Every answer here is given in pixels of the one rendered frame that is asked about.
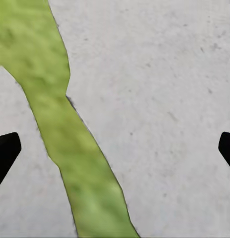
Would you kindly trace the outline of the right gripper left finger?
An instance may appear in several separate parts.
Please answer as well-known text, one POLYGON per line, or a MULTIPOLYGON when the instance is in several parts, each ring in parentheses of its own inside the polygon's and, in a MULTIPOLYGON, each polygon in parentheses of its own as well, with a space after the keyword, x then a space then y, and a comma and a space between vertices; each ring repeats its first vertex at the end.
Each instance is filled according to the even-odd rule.
POLYGON ((17 132, 0 136, 0 185, 21 152, 17 132))

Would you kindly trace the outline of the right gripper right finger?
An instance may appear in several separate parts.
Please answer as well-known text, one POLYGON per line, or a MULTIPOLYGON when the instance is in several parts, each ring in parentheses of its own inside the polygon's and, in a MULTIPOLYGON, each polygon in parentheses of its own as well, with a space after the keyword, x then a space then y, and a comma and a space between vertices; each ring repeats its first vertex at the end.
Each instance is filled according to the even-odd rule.
POLYGON ((220 137, 218 149, 230 166, 230 133, 224 131, 220 137))

